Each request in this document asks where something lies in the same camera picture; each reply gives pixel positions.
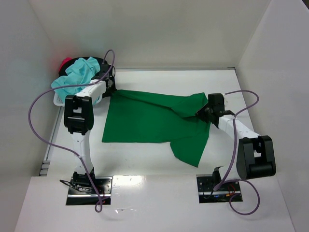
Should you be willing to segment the green t shirt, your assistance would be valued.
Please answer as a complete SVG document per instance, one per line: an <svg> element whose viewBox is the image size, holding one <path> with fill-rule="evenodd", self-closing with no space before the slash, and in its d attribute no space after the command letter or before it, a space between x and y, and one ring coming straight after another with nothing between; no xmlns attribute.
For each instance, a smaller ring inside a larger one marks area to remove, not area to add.
<svg viewBox="0 0 309 232"><path fill-rule="evenodd" d="M174 96L117 90L111 95L102 142L169 143L177 159L198 167L210 124L196 113L207 103L203 92Z"/></svg>

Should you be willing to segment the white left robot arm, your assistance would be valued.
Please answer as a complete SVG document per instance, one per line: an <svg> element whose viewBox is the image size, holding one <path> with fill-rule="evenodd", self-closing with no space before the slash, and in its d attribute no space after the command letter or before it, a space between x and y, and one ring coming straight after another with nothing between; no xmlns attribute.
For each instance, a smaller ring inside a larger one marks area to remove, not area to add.
<svg viewBox="0 0 309 232"><path fill-rule="evenodd" d="M91 183L95 182L95 174L90 156L90 131L94 126L93 105L116 90L114 75L114 67L103 61L100 71L90 81L90 86L65 98L64 126L73 139L73 151L78 154L70 182L75 188L93 188Z"/></svg>

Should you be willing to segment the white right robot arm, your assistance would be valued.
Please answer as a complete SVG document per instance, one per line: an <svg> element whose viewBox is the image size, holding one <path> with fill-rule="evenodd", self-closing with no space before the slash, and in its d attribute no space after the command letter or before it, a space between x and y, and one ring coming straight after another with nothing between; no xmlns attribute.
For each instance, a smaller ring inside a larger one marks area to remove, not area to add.
<svg viewBox="0 0 309 232"><path fill-rule="evenodd" d="M221 185L228 181L257 179L276 174L272 139L267 135L254 132L238 120L239 114L259 102L259 96L247 90L247 93L251 93L256 97L253 104L239 110L237 113L225 109L225 95L238 92L237 90L225 94L209 94L208 103L196 112L196 116L201 121L213 124L234 140L229 166L214 169L214 189L219 189Z"/></svg>

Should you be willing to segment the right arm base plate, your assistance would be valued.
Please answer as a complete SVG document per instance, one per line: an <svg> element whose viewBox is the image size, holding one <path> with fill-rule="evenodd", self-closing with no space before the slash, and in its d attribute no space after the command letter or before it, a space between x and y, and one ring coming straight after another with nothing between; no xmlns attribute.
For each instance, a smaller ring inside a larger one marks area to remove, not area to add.
<svg viewBox="0 0 309 232"><path fill-rule="evenodd" d="M238 182L223 184L219 190L213 191L211 175L197 175L196 180L199 203L228 203L231 198L231 202L243 201Z"/></svg>

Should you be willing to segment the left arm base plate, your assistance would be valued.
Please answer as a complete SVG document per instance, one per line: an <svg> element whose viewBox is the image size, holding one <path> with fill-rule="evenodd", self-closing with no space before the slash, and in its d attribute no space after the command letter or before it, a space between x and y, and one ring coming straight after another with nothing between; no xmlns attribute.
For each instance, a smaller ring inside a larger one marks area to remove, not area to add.
<svg viewBox="0 0 309 232"><path fill-rule="evenodd" d="M103 205L111 204L112 177L96 177L94 181L96 188L103 198ZM95 205L98 202L98 195L90 183L73 183L73 180L66 182L69 186L66 205Z"/></svg>

